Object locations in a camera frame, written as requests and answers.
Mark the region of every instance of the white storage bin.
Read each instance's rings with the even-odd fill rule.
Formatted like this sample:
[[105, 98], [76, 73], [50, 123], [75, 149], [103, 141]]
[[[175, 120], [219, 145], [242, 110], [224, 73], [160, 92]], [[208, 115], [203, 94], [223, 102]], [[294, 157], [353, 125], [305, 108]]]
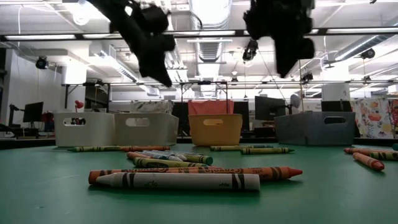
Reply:
[[[84, 118], [86, 124], [68, 124], [72, 118]], [[113, 114], [55, 113], [54, 125], [55, 142], [58, 147], [114, 145]]]
[[177, 143], [178, 118], [167, 113], [114, 115], [116, 145], [171, 146]]

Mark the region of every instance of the crayon tip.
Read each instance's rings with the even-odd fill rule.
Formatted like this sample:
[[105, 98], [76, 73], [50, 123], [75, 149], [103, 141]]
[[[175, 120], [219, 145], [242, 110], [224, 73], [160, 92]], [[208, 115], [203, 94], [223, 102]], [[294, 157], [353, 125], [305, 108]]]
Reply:
[[384, 170], [384, 164], [382, 162], [374, 162], [373, 167], [375, 170]]
[[288, 170], [289, 170], [290, 177], [294, 177], [295, 175], [303, 174], [302, 170], [292, 169], [292, 168], [289, 168], [289, 167], [288, 167]]

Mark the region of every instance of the green crayon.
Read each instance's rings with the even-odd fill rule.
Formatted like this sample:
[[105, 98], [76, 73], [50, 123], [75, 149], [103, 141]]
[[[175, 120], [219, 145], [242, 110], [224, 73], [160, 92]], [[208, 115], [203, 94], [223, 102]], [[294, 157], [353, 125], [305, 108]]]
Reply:
[[371, 152], [369, 156], [373, 159], [398, 161], [398, 152]]
[[241, 149], [259, 149], [259, 148], [272, 148], [268, 145], [257, 146], [210, 146], [211, 151], [240, 151]]
[[213, 164], [213, 158], [210, 156], [193, 156], [193, 155], [185, 155], [187, 158], [188, 162], [199, 162], [199, 163], [204, 163], [207, 165], [212, 165]]
[[262, 149], [241, 149], [241, 154], [277, 154], [277, 153], [290, 153], [293, 152], [294, 149], [289, 149], [286, 147], [279, 147], [279, 148], [262, 148]]
[[162, 159], [134, 158], [134, 165], [143, 168], [168, 168], [168, 167], [206, 167], [206, 164], [193, 162], [180, 162]]
[[73, 147], [67, 149], [71, 152], [106, 152], [106, 151], [122, 151], [122, 147], [119, 146], [101, 146], [101, 147]]

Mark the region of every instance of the crayola logo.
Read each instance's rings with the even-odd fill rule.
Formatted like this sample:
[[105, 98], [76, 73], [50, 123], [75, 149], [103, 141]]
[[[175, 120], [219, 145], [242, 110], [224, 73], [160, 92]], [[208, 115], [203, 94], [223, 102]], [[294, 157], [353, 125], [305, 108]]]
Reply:
[[227, 183], [221, 183], [221, 184], [219, 184], [218, 186], [219, 186], [219, 187], [229, 187], [229, 184], [227, 184]]
[[157, 187], [157, 182], [155, 182], [154, 180], [150, 181], [147, 184], [144, 184], [144, 187]]

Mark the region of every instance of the gray storage bin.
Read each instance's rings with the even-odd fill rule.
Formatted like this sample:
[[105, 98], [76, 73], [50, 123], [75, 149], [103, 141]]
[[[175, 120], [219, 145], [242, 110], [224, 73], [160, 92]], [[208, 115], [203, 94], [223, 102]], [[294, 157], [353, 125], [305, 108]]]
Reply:
[[117, 146], [171, 146], [177, 143], [178, 118], [167, 113], [114, 115]]
[[354, 141], [354, 112], [304, 112], [275, 118], [281, 144], [350, 146]]

